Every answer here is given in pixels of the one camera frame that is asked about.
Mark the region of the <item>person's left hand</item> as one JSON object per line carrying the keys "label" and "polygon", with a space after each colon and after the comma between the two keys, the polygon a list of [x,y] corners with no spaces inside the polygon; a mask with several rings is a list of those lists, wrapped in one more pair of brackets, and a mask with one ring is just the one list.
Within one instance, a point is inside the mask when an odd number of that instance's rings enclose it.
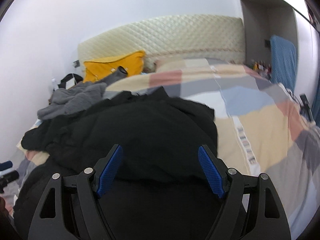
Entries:
{"label": "person's left hand", "polygon": [[6,209],[6,202],[4,200],[4,198],[0,197],[0,211],[1,213],[3,213],[4,217],[6,219],[9,218],[9,211]]}

